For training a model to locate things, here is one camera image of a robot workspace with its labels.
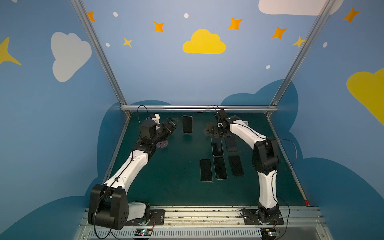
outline yellow cloud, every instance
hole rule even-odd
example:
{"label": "yellow cloud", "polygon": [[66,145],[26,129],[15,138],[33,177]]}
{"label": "yellow cloud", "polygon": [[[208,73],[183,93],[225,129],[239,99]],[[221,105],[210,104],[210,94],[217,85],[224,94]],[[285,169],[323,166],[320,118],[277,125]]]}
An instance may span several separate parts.
{"label": "yellow cloud", "polygon": [[205,53],[219,54],[223,53],[227,46],[222,43],[219,35],[210,33],[206,29],[199,29],[193,33],[191,40],[183,45],[186,53]]}
{"label": "yellow cloud", "polygon": [[384,68],[374,74],[353,74],[347,81],[347,88],[384,125]]}

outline green table surface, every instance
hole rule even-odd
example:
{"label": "green table surface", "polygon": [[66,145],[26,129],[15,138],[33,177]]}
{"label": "green table surface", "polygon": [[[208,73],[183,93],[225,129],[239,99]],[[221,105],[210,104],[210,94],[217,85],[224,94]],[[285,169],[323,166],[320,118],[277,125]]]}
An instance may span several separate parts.
{"label": "green table surface", "polygon": [[[217,180],[213,165],[211,137],[203,133],[208,122],[216,122],[214,113],[159,113],[160,123],[167,118],[179,118],[177,129],[168,139],[168,146],[158,149],[145,165],[131,187],[129,201],[149,202],[151,205],[184,206],[256,206],[260,194],[259,180],[253,168],[252,149],[236,136],[237,151],[227,152],[222,138],[225,166],[228,179]],[[193,116],[193,132],[182,132],[182,116]],[[273,132],[263,113],[228,113],[236,115],[255,131],[273,137]],[[139,113],[143,121],[146,113]],[[137,113],[133,113],[124,135],[111,176],[123,165],[140,133]],[[244,169],[244,176],[232,175],[228,155],[238,154]],[[211,159],[212,182],[201,182],[200,159]],[[280,153],[280,165],[276,177],[277,195],[290,206],[305,206],[295,180]]]}

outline robotic arm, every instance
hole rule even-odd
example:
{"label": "robotic arm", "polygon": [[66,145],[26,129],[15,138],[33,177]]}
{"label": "robotic arm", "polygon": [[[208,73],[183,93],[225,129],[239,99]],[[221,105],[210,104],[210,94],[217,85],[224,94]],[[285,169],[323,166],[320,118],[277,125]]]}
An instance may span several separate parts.
{"label": "robotic arm", "polygon": [[252,149],[252,165],[256,169],[260,183],[260,197],[258,202],[257,219],[261,224],[268,224],[274,219],[282,221],[279,204],[276,198],[276,175],[279,165],[278,145],[276,140],[267,139],[266,136],[248,127],[248,123],[237,116],[228,117],[220,109],[215,114],[218,130],[213,130],[219,136],[236,134],[243,139]]}
{"label": "robotic arm", "polygon": [[149,205],[141,202],[128,203],[128,189],[156,149],[167,146],[167,139],[177,126],[169,118],[160,125],[158,114],[150,114],[150,118],[141,123],[139,140],[126,162],[103,185],[96,184],[92,188],[89,224],[120,230],[127,221],[135,219],[135,222],[141,223],[149,220]]}

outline smartphone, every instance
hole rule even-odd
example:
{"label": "smartphone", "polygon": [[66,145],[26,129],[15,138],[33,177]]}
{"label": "smartphone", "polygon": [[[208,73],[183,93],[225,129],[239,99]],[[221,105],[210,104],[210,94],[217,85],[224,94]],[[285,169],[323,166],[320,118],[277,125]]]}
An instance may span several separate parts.
{"label": "smartphone", "polygon": [[239,155],[229,155],[229,166],[233,176],[244,176],[243,166],[241,165]]}
{"label": "smartphone", "polygon": [[219,137],[213,137],[212,138],[212,153],[213,153],[214,157],[224,156],[223,144],[221,142],[221,138],[219,138]]}
{"label": "smartphone", "polygon": [[236,138],[234,134],[231,134],[230,137],[225,137],[225,146],[227,147],[227,151],[234,152],[237,151]]}
{"label": "smartphone", "polygon": [[183,116],[183,133],[192,133],[192,116]]}
{"label": "smartphone", "polygon": [[216,179],[228,178],[223,157],[214,157],[214,166],[215,166]]}
{"label": "smartphone", "polygon": [[212,182],[211,159],[200,159],[200,178],[202,182]]}

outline white cloud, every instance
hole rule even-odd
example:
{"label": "white cloud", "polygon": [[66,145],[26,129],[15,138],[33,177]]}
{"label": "white cloud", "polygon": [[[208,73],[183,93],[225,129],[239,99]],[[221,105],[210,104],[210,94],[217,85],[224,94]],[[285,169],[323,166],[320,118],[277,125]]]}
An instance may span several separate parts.
{"label": "white cloud", "polygon": [[[336,0],[331,14],[336,12],[344,0]],[[260,0],[259,10],[266,14],[289,14],[317,16],[326,0]]]}
{"label": "white cloud", "polygon": [[52,67],[53,75],[62,83],[70,79],[92,55],[89,43],[74,33],[54,33],[51,48],[56,59]]}

